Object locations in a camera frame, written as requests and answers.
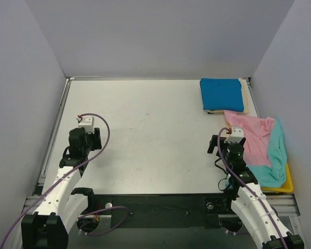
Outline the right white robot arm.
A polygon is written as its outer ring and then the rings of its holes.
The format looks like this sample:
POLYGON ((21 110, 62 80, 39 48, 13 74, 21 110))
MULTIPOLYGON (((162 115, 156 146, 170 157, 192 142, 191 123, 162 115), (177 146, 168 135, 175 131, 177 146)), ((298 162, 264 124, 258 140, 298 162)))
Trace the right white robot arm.
POLYGON ((281 222, 247 167, 243 159, 245 138, 238 136, 229 142, 231 138, 213 135, 207 151, 212 154, 218 148, 216 156, 228 176, 229 185, 223 190, 227 196, 222 198, 221 207, 238 216, 257 248, 304 248, 303 239, 281 222))

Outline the teal t-shirt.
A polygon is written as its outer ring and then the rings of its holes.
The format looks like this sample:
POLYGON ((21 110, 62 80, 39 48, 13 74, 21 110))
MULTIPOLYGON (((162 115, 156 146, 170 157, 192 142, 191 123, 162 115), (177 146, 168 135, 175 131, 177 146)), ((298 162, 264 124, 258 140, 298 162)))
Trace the teal t-shirt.
POLYGON ((266 155, 268 156, 270 166, 265 163, 261 165, 248 164, 247 166, 261 187, 280 188, 287 180, 287 153, 284 134, 278 118, 275 118, 275 124, 270 133, 266 155))

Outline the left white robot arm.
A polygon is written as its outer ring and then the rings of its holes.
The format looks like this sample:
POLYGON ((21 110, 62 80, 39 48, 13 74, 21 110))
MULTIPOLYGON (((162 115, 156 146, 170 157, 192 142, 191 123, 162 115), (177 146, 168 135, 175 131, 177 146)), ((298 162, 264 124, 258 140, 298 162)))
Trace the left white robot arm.
POLYGON ((76 188, 90 152, 102 149, 99 128, 74 128, 63 152, 53 185, 32 214, 22 218, 23 248, 67 248, 68 234, 78 216, 92 213, 91 188, 76 188))

